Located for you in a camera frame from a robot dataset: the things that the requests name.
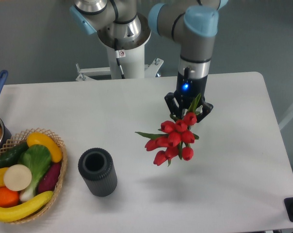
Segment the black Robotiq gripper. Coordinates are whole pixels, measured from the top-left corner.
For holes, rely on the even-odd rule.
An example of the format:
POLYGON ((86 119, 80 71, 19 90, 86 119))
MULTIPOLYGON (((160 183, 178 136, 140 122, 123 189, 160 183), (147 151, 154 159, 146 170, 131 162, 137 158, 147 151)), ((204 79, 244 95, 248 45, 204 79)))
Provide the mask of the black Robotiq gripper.
POLYGON ((213 109, 211 103, 205 102, 206 83, 207 76, 191 79, 178 73, 175 92, 169 92, 164 97, 170 114, 181 119, 183 109, 188 109, 192 101, 200 94, 197 106, 202 106, 202 111, 196 115, 196 122, 201 122, 213 109))

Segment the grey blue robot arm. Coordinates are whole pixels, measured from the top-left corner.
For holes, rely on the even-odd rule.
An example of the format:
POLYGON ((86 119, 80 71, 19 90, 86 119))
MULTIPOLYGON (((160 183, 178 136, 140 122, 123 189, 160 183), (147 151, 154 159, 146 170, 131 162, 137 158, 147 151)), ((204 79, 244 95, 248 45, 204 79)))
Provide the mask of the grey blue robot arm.
POLYGON ((148 16, 134 0, 76 0, 70 13, 86 34, 96 33, 106 47, 113 79, 144 78, 145 44, 152 33, 181 47, 177 85, 165 96, 170 114, 194 112, 197 121, 213 109, 205 87, 224 0, 181 0, 154 5, 148 16))

